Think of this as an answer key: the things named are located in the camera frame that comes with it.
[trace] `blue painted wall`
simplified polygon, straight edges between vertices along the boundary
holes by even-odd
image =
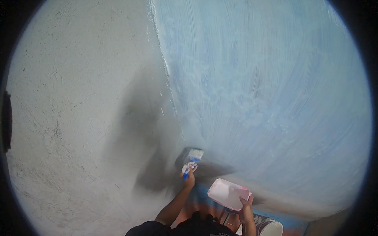
[[[372,111],[358,50],[333,8],[318,0],[153,4],[186,145],[271,193],[332,208],[325,215],[350,206]]]

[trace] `pink paint tray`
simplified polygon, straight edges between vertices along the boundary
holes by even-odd
[[[224,179],[216,179],[211,185],[208,196],[214,202],[234,211],[240,211],[243,207],[239,197],[246,200],[251,196],[249,189],[231,183]]]

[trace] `white wall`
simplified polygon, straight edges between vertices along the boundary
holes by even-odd
[[[369,160],[372,105],[328,2],[154,2],[186,144],[231,166],[223,178],[250,188],[259,210],[311,220],[349,207]]]
[[[46,1],[11,61],[11,182],[41,235],[125,235],[182,149],[146,1]]]

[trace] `white paint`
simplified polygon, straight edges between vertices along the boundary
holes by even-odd
[[[7,156],[42,236],[125,235],[174,196],[183,138],[148,10],[146,1],[47,0],[22,35],[8,77]]]

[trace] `paint can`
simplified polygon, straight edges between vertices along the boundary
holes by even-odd
[[[284,227],[277,221],[265,221],[256,226],[257,236],[282,236]]]

